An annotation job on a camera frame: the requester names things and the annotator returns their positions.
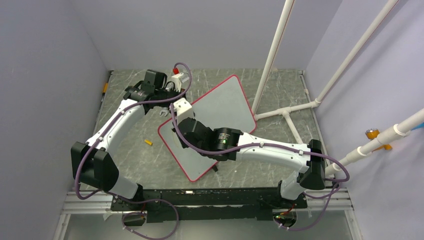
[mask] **gray marble surface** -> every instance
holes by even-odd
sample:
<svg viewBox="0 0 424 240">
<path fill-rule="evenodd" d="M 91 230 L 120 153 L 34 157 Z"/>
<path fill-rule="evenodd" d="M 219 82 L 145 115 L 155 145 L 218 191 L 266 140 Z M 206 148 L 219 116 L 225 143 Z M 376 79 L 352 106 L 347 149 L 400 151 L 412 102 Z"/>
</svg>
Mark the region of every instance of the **gray marble surface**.
<svg viewBox="0 0 424 240">
<path fill-rule="evenodd" d="M 171 69 L 155 69 L 171 76 Z M 116 70 L 112 72 L 109 87 L 100 111 L 97 130 L 112 116 L 123 99 L 124 89 L 143 80 L 146 70 Z M 215 87 L 230 75 L 237 75 L 252 105 L 262 69 L 193 69 L 193 83 L 187 93 L 190 102 Z M 296 69 L 275 69 L 270 74 L 257 113 L 307 103 L 304 86 Z M 121 142 L 113 156 L 120 174 L 143 185 L 146 189 L 182 188 L 239 188 L 273 187 L 292 172 L 276 164 L 253 161 L 224 161 L 217 164 L 219 171 L 210 170 L 196 182 L 190 182 L 158 135 L 158 127 L 168 117 L 160 117 L 160 107 L 150 110 L 138 121 Z M 310 109 L 290 114 L 294 125 L 307 143 L 318 139 L 318 132 Z M 282 116 L 273 116 L 257 122 L 253 135 L 270 140 L 295 143 L 295 138 Z M 153 142 L 147 145 L 144 140 Z"/>
</svg>

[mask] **wall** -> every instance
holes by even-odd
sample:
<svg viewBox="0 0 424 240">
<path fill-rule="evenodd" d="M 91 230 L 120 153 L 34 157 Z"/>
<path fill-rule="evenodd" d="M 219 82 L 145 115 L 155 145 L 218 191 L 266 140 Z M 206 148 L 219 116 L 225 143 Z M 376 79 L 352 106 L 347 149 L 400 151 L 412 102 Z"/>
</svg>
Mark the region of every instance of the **wall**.
<svg viewBox="0 0 424 240">
<path fill-rule="evenodd" d="M 385 0 L 344 0 L 307 69 L 317 97 Z M 368 140 L 369 128 L 385 130 L 424 107 L 424 1 L 401 0 L 315 109 L 329 153 L 341 159 Z M 365 240 L 422 239 L 423 129 L 347 169 L 347 184 Z"/>
<path fill-rule="evenodd" d="M 297 0 L 275 61 L 305 69 L 342 0 Z M 283 0 L 72 0 L 109 69 L 263 68 Z"/>
<path fill-rule="evenodd" d="M 0 239 L 51 239 L 107 70 L 67 0 L 0 6 Z"/>
</svg>

